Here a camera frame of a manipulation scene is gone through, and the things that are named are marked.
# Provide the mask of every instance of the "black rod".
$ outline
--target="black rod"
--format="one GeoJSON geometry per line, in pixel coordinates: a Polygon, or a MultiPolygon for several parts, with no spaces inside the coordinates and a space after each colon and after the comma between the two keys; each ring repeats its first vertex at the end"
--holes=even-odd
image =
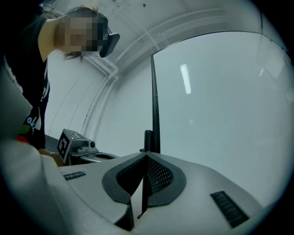
{"type": "Polygon", "coordinates": [[[143,177],[143,188],[142,188],[142,214],[147,210],[148,208],[148,198],[152,195],[152,189],[150,180],[147,174],[143,177]]]}
{"type": "Polygon", "coordinates": [[[159,126],[159,109],[158,109],[158,95],[156,84],[156,73],[154,65],[154,57],[151,56],[151,71],[152,71],[152,146],[151,152],[160,153],[160,126],[159,126]]]}
{"type": "Polygon", "coordinates": [[[144,137],[144,152],[150,152],[152,145],[152,131],[146,130],[144,137]]]}

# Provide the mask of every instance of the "white panel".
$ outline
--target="white panel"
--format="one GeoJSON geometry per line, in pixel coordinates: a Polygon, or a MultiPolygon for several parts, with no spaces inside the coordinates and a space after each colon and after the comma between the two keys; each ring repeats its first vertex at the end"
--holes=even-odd
{"type": "Polygon", "coordinates": [[[262,205],[293,168],[294,74],[260,34],[207,34],[154,55],[161,153],[225,175],[262,205]],[[181,65],[187,65],[187,94],[181,65]]]}
{"type": "Polygon", "coordinates": [[[86,61],[64,60],[52,52],[48,59],[49,101],[45,134],[59,139],[64,128],[80,131],[104,76],[86,61]]]}
{"type": "Polygon", "coordinates": [[[150,59],[121,78],[105,108],[96,146],[103,152],[125,156],[144,147],[144,131],[152,129],[150,59]]]}

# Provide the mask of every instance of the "printed shirt graphic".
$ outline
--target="printed shirt graphic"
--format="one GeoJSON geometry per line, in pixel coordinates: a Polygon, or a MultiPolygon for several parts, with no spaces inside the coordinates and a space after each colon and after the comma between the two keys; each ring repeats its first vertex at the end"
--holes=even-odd
{"type": "Polygon", "coordinates": [[[50,84],[47,74],[47,63],[44,74],[44,89],[39,105],[33,106],[31,113],[23,123],[22,129],[17,137],[21,142],[30,143],[37,149],[45,148],[44,119],[50,92],[50,84]]]}
{"type": "Polygon", "coordinates": [[[26,15],[6,39],[4,51],[23,96],[33,107],[17,139],[36,149],[45,148],[45,111],[50,92],[47,60],[42,60],[38,45],[39,33],[46,20],[42,11],[26,15]]]}

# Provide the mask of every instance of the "black mesh vent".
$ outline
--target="black mesh vent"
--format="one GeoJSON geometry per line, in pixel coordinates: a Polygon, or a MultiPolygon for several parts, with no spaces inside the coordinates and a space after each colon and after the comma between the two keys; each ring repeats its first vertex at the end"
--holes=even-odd
{"type": "Polygon", "coordinates": [[[249,219],[248,216],[245,215],[245,213],[232,201],[232,199],[224,191],[219,191],[210,195],[216,202],[217,206],[224,214],[232,228],[237,227],[238,225],[249,219]]]}
{"type": "Polygon", "coordinates": [[[147,159],[145,157],[142,157],[140,160],[121,170],[116,176],[118,184],[131,196],[138,188],[146,172],[146,163],[147,159]]]}
{"type": "Polygon", "coordinates": [[[169,186],[173,180],[172,172],[151,158],[148,158],[147,174],[153,194],[169,186]]]}
{"type": "Polygon", "coordinates": [[[76,179],[76,178],[82,177],[84,175],[86,175],[84,172],[79,171],[79,172],[75,172],[71,174],[65,174],[63,177],[65,178],[65,180],[70,180],[70,179],[76,179]]]}

